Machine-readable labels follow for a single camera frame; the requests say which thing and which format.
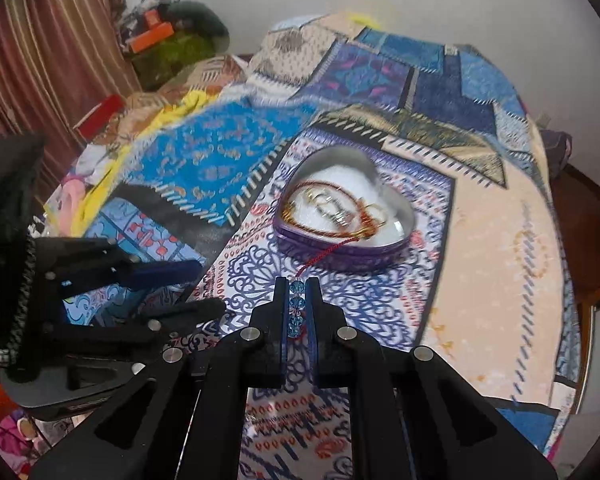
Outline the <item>purple heart-shaped tin box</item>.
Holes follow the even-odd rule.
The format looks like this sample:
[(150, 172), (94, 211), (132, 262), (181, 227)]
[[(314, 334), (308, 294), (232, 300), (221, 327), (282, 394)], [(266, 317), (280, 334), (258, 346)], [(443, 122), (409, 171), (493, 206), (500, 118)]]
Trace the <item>purple heart-shaped tin box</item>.
[(319, 148), (300, 162), (273, 218), (284, 255), (347, 273), (397, 262), (407, 253), (415, 226), (411, 202), (382, 182), (378, 162), (343, 144)]

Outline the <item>yellow cloth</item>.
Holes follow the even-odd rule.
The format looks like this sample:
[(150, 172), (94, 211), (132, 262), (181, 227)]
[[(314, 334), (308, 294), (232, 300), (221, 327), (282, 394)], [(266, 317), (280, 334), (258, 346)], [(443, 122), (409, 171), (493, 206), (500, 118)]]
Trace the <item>yellow cloth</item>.
[(157, 134), (201, 112), (217, 98), (215, 93), (189, 90), (174, 104), (124, 113), (114, 135), (88, 144), (45, 203), (46, 231), (53, 236), (83, 235)]

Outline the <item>red flat box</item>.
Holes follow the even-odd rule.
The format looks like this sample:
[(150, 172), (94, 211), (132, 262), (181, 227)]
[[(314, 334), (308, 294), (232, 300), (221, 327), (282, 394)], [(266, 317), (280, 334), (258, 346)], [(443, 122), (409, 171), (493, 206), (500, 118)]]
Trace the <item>red flat box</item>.
[(107, 96), (106, 99), (94, 106), (74, 126), (85, 141), (91, 141), (109, 122), (109, 119), (125, 107), (124, 99), (118, 94)]

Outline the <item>green covered side table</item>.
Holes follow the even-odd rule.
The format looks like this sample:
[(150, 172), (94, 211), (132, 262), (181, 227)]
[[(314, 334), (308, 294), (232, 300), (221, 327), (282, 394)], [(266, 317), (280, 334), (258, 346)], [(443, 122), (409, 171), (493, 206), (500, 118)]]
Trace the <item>green covered side table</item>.
[(145, 91), (154, 91), (184, 67), (214, 56), (215, 48), (209, 38), (189, 32), (176, 32), (158, 44), (132, 54), (130, 61), (140, 86)]

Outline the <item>red striped curtain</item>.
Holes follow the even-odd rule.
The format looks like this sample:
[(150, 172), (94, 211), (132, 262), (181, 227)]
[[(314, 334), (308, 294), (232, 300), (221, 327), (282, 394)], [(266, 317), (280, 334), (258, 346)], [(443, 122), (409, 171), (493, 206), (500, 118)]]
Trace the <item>red striped curtain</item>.
[(46, 200), (82, 153), (74, 126), (108, 96), (140, 90), (114, 23), (125, 0), (0, 0), (0, 139), (39, 133)]

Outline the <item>orange box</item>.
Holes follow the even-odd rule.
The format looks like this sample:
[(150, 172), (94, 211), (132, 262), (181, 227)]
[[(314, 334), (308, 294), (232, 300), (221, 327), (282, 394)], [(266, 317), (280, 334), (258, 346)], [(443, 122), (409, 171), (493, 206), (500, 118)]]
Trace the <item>orange box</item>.
[(174, 29), (172, 24), (161, 22), (154, 28), (148, 29), (147, 32), (143, 32), (142, 34), (133, 37), (129, 42), (129, 46), (131, 52), (137, 54), (173, 35)]

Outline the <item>blue patchwork bedspread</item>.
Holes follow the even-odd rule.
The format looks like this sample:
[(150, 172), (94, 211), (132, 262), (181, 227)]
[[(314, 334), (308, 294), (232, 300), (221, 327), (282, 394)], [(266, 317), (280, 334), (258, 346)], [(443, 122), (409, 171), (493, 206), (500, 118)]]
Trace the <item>blue patchwork bedspread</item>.
[(541, 136), (480, 53), (349, 15), (296, 18), (247, 65), (198, 63), (178, 104), (136, 96), (44, 207), (62, 235), (207, 265), (193, 297), (245, 327), (276, 278), (385, 347), (442, 356), (544, 456), (580, 336)]

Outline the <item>dark bag on floor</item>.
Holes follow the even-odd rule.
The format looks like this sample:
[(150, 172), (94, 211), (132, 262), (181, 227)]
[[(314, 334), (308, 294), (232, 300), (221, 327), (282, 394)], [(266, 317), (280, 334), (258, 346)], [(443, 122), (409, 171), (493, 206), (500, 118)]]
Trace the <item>dark bag on floor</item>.
[(572, 136), (565, 131), (550, 129), (541, 129), (540, 135), (550, 178), (556, 179), (569, 162), (572, 153)]

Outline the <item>yellow round object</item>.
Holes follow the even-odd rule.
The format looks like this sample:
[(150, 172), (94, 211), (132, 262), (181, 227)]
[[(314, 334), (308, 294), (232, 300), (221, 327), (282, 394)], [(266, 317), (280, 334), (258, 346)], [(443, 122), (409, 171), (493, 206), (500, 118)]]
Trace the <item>yellow round object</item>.
[(371, 16), (363, 13), (349, 13), (348, 18), (351, 22), (370, 29), (381, 30), (381, 24)]

